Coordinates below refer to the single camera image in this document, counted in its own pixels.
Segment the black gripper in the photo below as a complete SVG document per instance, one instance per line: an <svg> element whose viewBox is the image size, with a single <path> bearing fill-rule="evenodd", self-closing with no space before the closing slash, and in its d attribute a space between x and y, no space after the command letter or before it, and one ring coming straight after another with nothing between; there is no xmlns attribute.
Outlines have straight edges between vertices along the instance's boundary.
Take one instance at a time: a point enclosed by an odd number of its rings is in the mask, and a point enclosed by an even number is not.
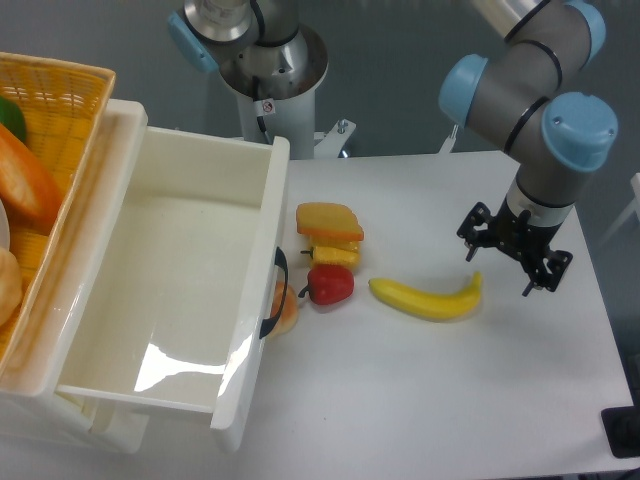
<svg viewBox="0 0 640 480"><path fill-rule="evenodd" d="M484 203L476 203L456 235L467 248L467 262L485 248L497 248L520 261L529 278L522 295L528 296L532 290L555 292L573 260L570 252L550 247L565 219L566 207L545 206L523 193L509 193L495 217Z"/></svg>

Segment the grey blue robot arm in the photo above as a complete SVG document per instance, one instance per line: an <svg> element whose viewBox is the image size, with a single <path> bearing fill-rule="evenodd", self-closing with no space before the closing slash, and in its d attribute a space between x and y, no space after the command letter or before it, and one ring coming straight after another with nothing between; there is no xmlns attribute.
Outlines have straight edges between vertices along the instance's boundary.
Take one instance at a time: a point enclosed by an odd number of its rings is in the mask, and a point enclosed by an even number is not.
<svg viewBox="0 0 640 480"><path fill-rule="evenodd" d="M478 1L475 9L504 39L497 62L460 59L438 104L518 165L497 213L472 208L458 235L470 252L494 248L516 260L530 289L554 291L572 256L551 240L618 132L601 99L563 85L599 52L606 27L582 1ZM243 137L286 138L295 159L337 155L346 122L318 137L315 92L328 69L324 42L299 19L294 1L187 1L171 13L169 33L199 71L218 72L235 94Z"/></svg>

